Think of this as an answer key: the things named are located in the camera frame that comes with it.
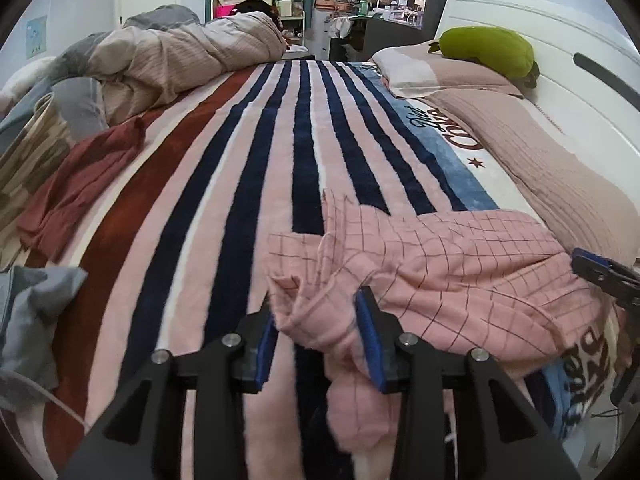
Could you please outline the blue wall poster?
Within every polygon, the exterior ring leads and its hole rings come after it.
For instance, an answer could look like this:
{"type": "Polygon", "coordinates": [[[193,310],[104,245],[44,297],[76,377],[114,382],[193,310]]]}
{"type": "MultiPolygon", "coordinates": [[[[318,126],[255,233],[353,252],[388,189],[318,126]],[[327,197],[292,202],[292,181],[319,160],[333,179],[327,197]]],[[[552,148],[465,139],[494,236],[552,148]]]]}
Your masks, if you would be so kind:
{"type": "Polygon", "coordinates": [[[25,56],[35,58],[47,51],[47,15],[29,20],[25,29],[25,56]]]}

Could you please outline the grey blue cloth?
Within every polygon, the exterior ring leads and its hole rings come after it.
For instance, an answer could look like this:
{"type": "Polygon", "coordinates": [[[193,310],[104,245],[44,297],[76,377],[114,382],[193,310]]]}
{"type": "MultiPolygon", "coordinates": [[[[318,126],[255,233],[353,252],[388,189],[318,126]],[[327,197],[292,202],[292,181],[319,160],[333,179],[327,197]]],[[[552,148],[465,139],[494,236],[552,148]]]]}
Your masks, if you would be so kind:
{"type": "Polygon", "coordinates": [[[81,268],[14,266],[1,274],[1,407],[19,412],[58,386],[55,325],[87,277],[81,268]]]}

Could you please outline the pink checked pants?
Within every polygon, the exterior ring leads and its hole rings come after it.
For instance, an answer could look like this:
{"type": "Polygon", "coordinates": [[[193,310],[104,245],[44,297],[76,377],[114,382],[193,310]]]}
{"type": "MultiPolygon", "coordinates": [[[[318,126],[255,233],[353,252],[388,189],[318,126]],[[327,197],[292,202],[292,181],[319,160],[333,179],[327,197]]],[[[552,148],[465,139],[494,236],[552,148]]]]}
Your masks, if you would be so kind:
{"type": "Polygon", "coordinates": [[[265,274],[278,330],[326,356],[326,418],[343,451],[374,448],[396,434],[399,417],[398,397],[376,390],[364,357],[361,287],[407,332],[452,353],[484,348],[513,379],[573,347],[610,310],[524,212],[396,217],[330,193],[322,211],[322,235],[270,236],[265,274]]]}

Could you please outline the striped fleece bed blanket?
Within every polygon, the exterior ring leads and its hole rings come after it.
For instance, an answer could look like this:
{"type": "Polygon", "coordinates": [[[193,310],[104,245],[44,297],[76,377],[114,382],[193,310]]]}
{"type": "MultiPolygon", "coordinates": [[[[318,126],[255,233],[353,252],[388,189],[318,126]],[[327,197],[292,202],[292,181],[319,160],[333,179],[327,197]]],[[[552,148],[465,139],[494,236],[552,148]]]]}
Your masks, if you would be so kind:
{"type": "MultiPolygon", "coordinates": [[[[155,349],[198,350],[257,310],[269,292],[270,236],[322,235],[326,194],[396,217],[516,210],[550,230],[480,141],[429,102],[394,98],[367,64],[257,65],[138,116],[140,154],[96,199],[60,260],[29,249],[34,263],[87,272],[53,332],[55,401],[15,419],[44,478],[58,474],[155,349]]],[[[560,354],[596,355],[580,371],[588,398],[610,372],[609,315],[560,354]]],[[[322,352],[285,334],[272,371],[246,404],[252,478],[390,472],[395,435],[362,452],[338,447],[322,352]]]]}

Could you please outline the beige grey duvet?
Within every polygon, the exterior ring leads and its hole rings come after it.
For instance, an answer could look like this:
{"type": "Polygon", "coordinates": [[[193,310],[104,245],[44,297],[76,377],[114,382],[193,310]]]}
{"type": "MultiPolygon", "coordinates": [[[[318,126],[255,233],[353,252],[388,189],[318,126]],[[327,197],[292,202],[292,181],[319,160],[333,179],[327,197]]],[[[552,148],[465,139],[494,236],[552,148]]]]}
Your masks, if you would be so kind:
{"type": "Polygon", "coordinates": [[[16,72],[17,94],[1,122],[1,151],[15,142],[40,98],[67,81],[89,92],[100,86],[105,123],[114,126],[224,73],[279,61],[285,50],[269,12],[246,11],[204,25],[186,6],[160,6],[16,72]]]}

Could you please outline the white headboard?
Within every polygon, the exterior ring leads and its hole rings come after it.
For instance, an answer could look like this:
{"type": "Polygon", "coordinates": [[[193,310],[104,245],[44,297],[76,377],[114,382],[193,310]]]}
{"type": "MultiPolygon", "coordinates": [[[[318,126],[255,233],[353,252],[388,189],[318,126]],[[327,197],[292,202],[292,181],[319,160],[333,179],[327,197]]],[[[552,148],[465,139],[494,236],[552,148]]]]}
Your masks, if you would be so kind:
{"type": "Polygon", "coordinates": [[[437,35],[499,26],[524,37],[540,69],[527,93],[556,140],[639,201],[639,55],[612,26],[546,0],[447,0],[437,35]]]}

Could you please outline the green plush toy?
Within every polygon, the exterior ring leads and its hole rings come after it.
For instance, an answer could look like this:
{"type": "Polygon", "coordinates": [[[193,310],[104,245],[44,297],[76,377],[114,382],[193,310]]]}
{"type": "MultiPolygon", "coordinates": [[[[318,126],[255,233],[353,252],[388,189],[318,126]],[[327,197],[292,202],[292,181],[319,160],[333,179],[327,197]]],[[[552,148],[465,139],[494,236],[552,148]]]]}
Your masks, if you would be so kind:
{"type": "Polygon", "coordinates": [[[525,88],[537,87],[540,70],[533,46],[517,32],[502,27],[463,26],[443,32],[428,52],[494,70],[525,88]]]}

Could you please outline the pink ribbed knit pillow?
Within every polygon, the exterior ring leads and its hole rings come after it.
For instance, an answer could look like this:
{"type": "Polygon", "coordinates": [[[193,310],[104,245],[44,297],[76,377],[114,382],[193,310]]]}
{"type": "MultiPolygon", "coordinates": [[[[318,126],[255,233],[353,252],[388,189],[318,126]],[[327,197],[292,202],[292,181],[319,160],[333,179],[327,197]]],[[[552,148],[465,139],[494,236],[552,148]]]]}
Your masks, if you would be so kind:
{"type": "Polygon", "coordinates": [[[614,183],[563,148],[524,101],[487,90],[425,98],[480,141],[567,252],[584,248],[625,266],[639,255],[639,214],[614,183]]]}

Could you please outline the dark red garment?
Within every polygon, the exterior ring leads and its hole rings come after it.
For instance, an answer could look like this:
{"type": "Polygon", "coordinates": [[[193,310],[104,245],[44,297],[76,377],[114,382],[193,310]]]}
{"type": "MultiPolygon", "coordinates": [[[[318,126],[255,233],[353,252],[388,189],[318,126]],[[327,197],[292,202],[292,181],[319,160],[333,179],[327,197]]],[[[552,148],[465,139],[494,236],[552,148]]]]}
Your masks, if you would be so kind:
{"type": "Polygon", "coordinates": [[[75,145],[18,217],[22,245],[60,260],[96,199],[140,154],[145,133],[138,116],[75,145]]]}

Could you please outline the camouflage patterned garment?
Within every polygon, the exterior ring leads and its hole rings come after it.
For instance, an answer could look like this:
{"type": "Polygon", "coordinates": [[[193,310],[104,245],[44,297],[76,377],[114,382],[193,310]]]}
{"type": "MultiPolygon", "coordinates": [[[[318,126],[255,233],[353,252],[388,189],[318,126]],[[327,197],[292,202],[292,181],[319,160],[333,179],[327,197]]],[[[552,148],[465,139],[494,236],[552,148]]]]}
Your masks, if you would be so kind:
{"type": "Polygon", "coordinates": [[[43,96],[34,114],[1,156],[1,270],[22,251],[17,218],[43,182],[70,154],[75,141],[52,93],[43,96]]]}

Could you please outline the dark desk with clutter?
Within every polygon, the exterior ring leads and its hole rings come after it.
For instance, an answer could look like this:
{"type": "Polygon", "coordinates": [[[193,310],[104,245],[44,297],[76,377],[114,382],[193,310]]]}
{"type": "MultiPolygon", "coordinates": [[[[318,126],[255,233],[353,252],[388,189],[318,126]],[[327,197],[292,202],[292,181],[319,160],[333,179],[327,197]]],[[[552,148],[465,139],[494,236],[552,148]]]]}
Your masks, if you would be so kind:
{"type": "Polygon", "coordinates": [[[435,36],[447,0],[316,0],[306,44],[320,61],[365,61],[435,36]]]}

